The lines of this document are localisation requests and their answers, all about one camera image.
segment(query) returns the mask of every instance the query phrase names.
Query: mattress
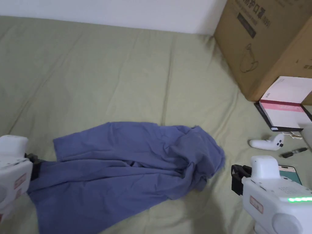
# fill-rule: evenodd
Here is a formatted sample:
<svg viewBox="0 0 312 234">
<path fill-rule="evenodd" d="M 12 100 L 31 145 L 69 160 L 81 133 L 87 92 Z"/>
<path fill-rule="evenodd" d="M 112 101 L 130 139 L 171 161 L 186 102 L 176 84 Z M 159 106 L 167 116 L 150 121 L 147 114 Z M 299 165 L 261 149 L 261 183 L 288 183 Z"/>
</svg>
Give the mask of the mattress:
<svg viewBox="0 0 312 234">
<path fill-rule="evenodd" d="M 226 164 L 202 192 L 168 200 L 102 233 L 251 233 L 231 191 L 232 164 L 272 155 L 312 188 L 311 152 L 288 159 L 253 149 L 273 135 L 235 83 L 213 37 L 44 19 L 0 17 L 0 134 L 28 137 L 28 153 L 56 160 L 54 138 L 109 121 L 199 125 L 224 149 Z M 283 152 L 305 147 L 285 139 Z M 38 233 L 27 195 L 1 233 Z"/>
</svg>

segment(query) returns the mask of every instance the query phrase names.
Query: pink stripe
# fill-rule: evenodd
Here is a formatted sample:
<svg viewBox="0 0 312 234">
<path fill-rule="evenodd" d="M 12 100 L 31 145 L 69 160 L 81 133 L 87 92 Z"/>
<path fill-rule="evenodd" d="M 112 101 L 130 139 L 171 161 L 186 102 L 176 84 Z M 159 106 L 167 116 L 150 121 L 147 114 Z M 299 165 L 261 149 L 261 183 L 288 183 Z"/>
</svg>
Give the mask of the pink stripe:
<svg viewBox="0 0 312 234">
<path fill-rule="evenodd" d="M 300 106 L 279 105 L 272 103 L 261 103 L 261 104 L 264 107 L 264 109 L 304 112 L 304 110 Z"/>
</svg>

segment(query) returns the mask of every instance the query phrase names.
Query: green led light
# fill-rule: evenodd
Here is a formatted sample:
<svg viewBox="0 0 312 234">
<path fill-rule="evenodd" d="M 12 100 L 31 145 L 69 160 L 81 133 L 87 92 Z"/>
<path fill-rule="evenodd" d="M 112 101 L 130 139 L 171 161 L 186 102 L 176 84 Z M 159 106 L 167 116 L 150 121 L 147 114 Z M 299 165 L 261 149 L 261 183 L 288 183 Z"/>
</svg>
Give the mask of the green led light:
<svg viewBox="0 0 312 234">
<path fill-rule="evenodd" d="M 294 197 L 288 198 L 289 202 L 309 202 L 312 201 L 312 197 Z"/>
</svg>

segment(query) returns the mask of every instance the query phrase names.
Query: book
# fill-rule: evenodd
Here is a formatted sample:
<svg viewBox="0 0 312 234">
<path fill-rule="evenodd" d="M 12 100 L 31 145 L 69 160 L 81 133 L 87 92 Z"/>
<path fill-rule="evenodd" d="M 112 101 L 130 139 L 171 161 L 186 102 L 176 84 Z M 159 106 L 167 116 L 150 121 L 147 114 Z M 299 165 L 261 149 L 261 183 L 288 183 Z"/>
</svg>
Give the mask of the book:
<svg viewBox="0 0 312 234">
<path fill-rule="evenodd" d="M 258 102 L 258 110 L 272 128 L 298 131 L 311 125 L 311 115 L 301 102 L 312 91 L 312 79 L 280 76 Z"/>
</svg>

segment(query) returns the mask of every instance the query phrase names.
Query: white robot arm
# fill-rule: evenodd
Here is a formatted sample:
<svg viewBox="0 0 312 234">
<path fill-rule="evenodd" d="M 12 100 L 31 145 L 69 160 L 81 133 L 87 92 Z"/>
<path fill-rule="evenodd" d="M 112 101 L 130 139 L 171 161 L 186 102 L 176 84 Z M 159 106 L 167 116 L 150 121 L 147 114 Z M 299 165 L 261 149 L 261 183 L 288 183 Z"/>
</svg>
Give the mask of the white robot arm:
<svg viewBox="0 0 312 234">
<path fill-rule="evenodd" d="M 12 212 L 14 201 L 29 187 L 33 163 L 25 158 L 27 141 L 21 136 L 0 137 L 0 223 Z"/>
<path fill-rule="evenodd" d="M 255 219 L 255 233 L 311 233 L 312 191 L 281 177 L 271 156 L 253 156 L 251 165 L 232 165 L 232 190 Z"/>
</svg>

